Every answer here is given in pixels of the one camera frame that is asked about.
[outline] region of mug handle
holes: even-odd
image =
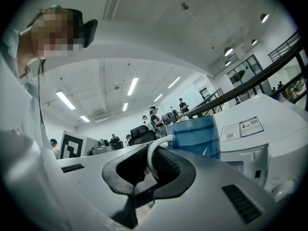
[[[148,153],[147,153],[147,162],[148,162],[148,168],[150,170],[150,172],[152,173],[153,176],[155,176],[157,179],[158,179],[158,173],[157,171],[155,170],[155,168],[153,167],[153,164],[152,164],[152,156],[153,156],[153,153],[155,151],[155,149],[163,142],[168,142],[168,141],[173,141],[173,136],[172,135],[168,135],[166,137],[163,137],[163,138],[160,138],[156,141],[154,141],[149,149],[148,149]]]

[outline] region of ceiling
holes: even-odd
[[[80,115],[122,115],[124,103],[129,103],[126,114],[149,107],[159,94],[168,94],[178,76],[172,88],[193,71],[218,75],[226,69],[224,49],[252,50],[251,40],[261,41],[271,20],[262,24],[260,15],[271,15],[277,6],[276,0],[28,0],[13,27],[23,30],[39,9],[56,3],[81,10],[84,21],[99,21],[87,49],[46,62],[42,109],[74,126],[84,124]],[[231,62],[237,59],[233,55]],[[133,77],[140,79],[128,97]],[[57,98],[59,90],[76,110]]]
[[[43,112],[79,127],[85,123],[80,115],[93,120],[149,108],[160,94],[167,95],[190,74],[191,70],[180,66],[140,59],[94,59],[68,64],[47,71],[40,79],[41,107]],[[127,96],[134,77],[139,80],[133,94]],[[177,77],[181,78],[168,89]],[[60,90],[76,110],[70,110],[57,97]],[[122,111],[124,103],[128,103],[126,112]]]

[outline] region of qr code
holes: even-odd
[[[233,138],[233,133],[227,134],[226,139],[230,139],[230,138]]]
[[[258,120],[257,120],[257,119],[254,119],[254,120],[252,120],[252,121],[250,122],[251,125],[252,125],[252,124],[255,124],[255,123],[258,123]]]

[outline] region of paper sign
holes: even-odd
[[[241,135],[240,135],[239,123],[235,123],[233,125],[229,125],[222,128],[220,141],[230,141],[239,139],[240,137]]]
[[[259,122],[256,116],[240,122],[240,129],[241,129],[241,138],[264,131],[261,123]]]

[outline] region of blue mug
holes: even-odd
[[[155,177],[158,175],[152,164],[152,155],[156,147],[166,141],[172,149],[220,159],[219,133],[214,116],[177,122],[166,129],[167,136],[154,141],[148,149],[148,166]]]

